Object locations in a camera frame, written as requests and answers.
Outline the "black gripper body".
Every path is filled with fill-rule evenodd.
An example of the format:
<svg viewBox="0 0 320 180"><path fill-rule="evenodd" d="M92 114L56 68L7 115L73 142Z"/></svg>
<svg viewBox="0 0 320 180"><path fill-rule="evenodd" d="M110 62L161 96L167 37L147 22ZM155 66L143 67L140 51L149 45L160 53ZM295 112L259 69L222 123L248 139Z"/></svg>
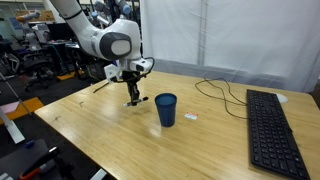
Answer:
<svg viewBox="0 0 320 180"><path fill-rule="evenodd" d="M122 80L130 85L135 85L140 80L140 73L137 71L123 71Z"/></svg>

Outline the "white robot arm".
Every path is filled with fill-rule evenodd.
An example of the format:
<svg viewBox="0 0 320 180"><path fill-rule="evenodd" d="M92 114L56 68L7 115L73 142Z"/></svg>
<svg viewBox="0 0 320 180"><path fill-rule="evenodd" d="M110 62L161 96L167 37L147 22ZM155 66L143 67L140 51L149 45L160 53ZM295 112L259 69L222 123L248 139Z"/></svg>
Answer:
<svg viewBox="0 0 320 180"><path fill-rule="evenodd" d="M147 100L140 98L137 82L146 77L154 67L155 60L141 55L141 35L136 22L119 18L105 29L95 27L85 16L76 0L50 0L64 21L73 30L80 48L100 59L114 61L104 67L109 83L125 82L130 101L127 106L136 106Z"/></svg>

